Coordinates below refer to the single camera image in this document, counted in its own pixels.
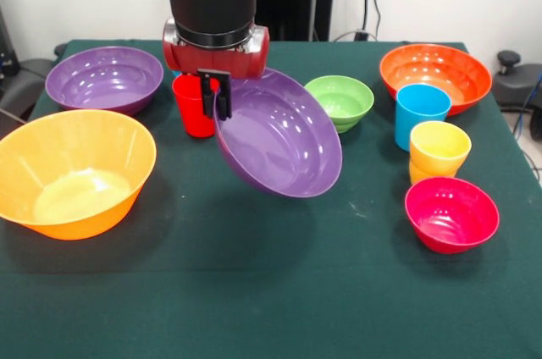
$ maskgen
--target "yellow cup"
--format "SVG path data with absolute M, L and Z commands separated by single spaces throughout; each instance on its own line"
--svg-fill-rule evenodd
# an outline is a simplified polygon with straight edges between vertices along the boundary
M 454 124 L 437 120 L 417 124 L 410 135 L 412 184 L 429 177 L 455 177 L 472 147 L 467 133 Z

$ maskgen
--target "purple bowl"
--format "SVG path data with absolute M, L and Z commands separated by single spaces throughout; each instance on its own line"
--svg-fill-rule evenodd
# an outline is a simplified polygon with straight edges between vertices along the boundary
M 162 83 L 163 67 L 148 52 L 99 47 L 78 52 L 47 76 L 47 94 L 65 109 L 141 111 Z
M 320 104 L 297 81 L 273 69 L 259 80 L 232 80 L 231 119 L 216 117 L 228 165 L 258 189 L 282 196 L 319 196 L 337 181 L 342 148 Z

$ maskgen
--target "blue cup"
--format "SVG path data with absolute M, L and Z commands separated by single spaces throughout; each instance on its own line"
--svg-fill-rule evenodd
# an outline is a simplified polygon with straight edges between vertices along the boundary
M 412 128 L 427 120 L 444 120 L 450 109 L 450 96 L 436 86 L 427 84 L 403 86 L 397 92 L 395 143 L 409 152 Z

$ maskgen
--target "red bowl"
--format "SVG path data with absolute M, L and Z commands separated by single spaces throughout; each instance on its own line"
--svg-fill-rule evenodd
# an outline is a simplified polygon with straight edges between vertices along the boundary
M 487 242 L 499 210 L 485 192 L 462 179 L 434 177 L 413 185 L 405 209 L 418 238 L 432 251 L 459 253 Z
M 451 97 L 449 116 L 479 102 L 491 90 L 489 71 L 476 59 L 448 46 L 411 44 L 388 52 L 380 62 L 380 75 L 395 99 L 406 85 L 425 83 Z

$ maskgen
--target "plastic bowl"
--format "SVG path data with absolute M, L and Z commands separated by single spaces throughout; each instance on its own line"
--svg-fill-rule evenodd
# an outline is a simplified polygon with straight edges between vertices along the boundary
M 487 242 L 499 228 L 499 210 L 476 185 L 434 177 L 413 185 L 406 214 L 419 239 L 432 251 L 459 253 Z
M 216 117 L 218 145 L 247 183 L 282 196 L 307 198 L 340 176 L 342 149 L 326 112 L 305 88 L 272 69 L 258 80 L 232 80 L 233 116 Z
M 64 109 L 104 109 L 134 115 L 152 100 L 163 79 L 162 64 L 131 47 L 78 52 L 47 76 L 47 94 Z
M 322 105 L 338 133 L 356 126 L 374 105 L 371 89 L 351 77 L 326 75 L 310 81 L 305 88 Z
M 156 161 L 136 120 L 55 113 L 0 141 L 0 217 L 60 240 L 99 235 L 131 209 Z
M 388 52 L 380 62 L 380 75 L 395 99 L 410 84 L 424 83 L 451 98 L 449 116 L 479 102 L 491 90 L 491 73 L 476 59 L 452 47 L 411 44 Z

